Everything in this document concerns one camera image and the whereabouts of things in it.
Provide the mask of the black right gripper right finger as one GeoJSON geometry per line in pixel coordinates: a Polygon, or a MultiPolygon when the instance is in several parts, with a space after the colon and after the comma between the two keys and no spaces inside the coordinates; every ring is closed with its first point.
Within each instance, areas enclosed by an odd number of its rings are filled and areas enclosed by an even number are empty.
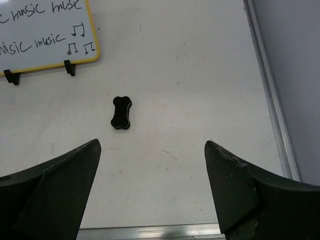
{"type": "Polygon", "coordinates": [[[267,171],[211,140],[204,154],[219,229],[226,239],[319,239],[318,186],[267,171]]]}

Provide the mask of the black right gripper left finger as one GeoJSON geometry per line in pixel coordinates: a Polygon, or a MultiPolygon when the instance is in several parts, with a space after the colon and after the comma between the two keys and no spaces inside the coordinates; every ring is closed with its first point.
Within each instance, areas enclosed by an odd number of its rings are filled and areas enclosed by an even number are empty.
{"type": "Polygon", "coordinates": [[[75,240],[101,157],[98,139],[0,178],[2,240],[75,240]]]}

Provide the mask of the yellow framed whiteboard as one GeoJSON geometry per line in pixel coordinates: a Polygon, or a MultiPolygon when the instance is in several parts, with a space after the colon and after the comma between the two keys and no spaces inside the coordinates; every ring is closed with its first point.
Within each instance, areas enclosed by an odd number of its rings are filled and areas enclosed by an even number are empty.
{"type": "Polygon", "coordinates": [[[0,74],[80,64],[100,56],[87,0],[2,0],[0,74]]]}

